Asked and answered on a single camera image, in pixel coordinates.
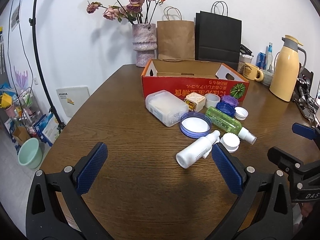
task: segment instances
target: ceramic mug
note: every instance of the ceramic mug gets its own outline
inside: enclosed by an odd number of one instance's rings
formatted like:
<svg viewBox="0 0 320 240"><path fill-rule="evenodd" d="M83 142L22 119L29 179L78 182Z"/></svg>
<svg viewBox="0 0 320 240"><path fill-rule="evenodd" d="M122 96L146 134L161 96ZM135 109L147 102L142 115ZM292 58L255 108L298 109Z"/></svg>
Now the ceramic mug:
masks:
<svg viewBox="0 0 320 240"><path fill-rule="evenodd" d="M261 83L269 87L273 80L273 74L271 74L266 70L261 70L261 71L263 72L263 76L264 76Z"/></svg>
<svg viewBox="0 0 320 240"><path fill-rule="evenodd" d="M243 76L247 79L258 82L261 82L264 78L263 72L257 66L249 63L246 63L244 66Z"/></svg>

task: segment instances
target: cardboard box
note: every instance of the cardboard box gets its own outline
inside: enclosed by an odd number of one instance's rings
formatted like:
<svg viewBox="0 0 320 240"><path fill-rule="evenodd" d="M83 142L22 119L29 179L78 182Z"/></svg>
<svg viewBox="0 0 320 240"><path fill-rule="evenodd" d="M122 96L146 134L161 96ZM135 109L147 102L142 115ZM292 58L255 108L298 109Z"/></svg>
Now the cardboard box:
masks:
<svg viewBox="0 0 320 240"><path fill-rule="evenodd" d="M167 90L184 100L188 94L232 95L243 101L249 81L224 63L196 60L150 60L142 75L143 96Z"/></svg>
<svg viewBox="0 0 320 240"><path fill-rule="evenodd" d="M17 143L20 146L22 146L26 141L28 141L31 138L27 132L27 129L23 126L18 126L12 133L12 136L16 139Z"/></svg>

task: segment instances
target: bag handle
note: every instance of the bag handle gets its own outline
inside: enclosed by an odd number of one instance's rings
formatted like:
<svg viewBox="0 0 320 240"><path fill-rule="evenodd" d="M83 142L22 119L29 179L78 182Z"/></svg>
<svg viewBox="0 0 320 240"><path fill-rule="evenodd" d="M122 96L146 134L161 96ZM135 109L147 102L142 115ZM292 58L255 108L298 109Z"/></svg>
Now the bag handle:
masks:
<svg viewBox="0 0 320 240"><path fill-rule="evenodd" d="M224 14L224 5L223 3L225 3L226 7L227 7L227 17L228 17L228 5L225 1L217 1L217 2L214 2L212 7L211 7L211 13L212 13L212 9L214 11L214 14L216 13L216 6L218 5L218 3L221 3L222 4L222 7L223 7L223 11L222 11L222 15Z"/></svg>
<svg viewBox="0 0 320 240"><path fill-rule="evenodd" d="M163 10L164 16L167 18L167 20L170 21L169 15L168 15L168 11L169 11L170 9L175 9L176 12L177 12L177 14L178 14L178 16L179 16L179 18L180 18L180 20L182 21L181 12L179 11L179 9L177 9L177 8L175 8L175 7L172 7L172 6L168 6L168 7L164 8L164 10Z"/></svg>

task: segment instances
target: green spray bottle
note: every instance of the green spray bottle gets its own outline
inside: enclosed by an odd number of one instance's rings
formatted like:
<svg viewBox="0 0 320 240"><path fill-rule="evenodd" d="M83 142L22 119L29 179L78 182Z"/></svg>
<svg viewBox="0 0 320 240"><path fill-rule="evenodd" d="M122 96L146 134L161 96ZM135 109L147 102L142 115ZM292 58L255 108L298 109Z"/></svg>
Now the green spray bottle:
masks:
<svg viewBox="0 0 320 240"><path fill-rule="evenodd" d="M209 107L205 113L211 120L211 122L226 132L234 133L239 138L246 140L247 142L254 144L256 137L251 134L246 128L242 127L242 124L232 118L231 116L219 111L214 107Z"/></svg>

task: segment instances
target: light green bucket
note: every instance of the light green bucket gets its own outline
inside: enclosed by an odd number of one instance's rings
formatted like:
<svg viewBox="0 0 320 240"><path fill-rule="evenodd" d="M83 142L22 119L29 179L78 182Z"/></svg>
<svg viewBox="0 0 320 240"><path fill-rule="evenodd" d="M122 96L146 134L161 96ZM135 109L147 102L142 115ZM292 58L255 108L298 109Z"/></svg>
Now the light green bucket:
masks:
<svg viewBox="0 0 320 240"><path fill-rule="evenodd" d="M40 165L42 151L39 147L38 139L31 138L21 146L18 161L20 165L27 166L29 169L35 169Z"/></svg>

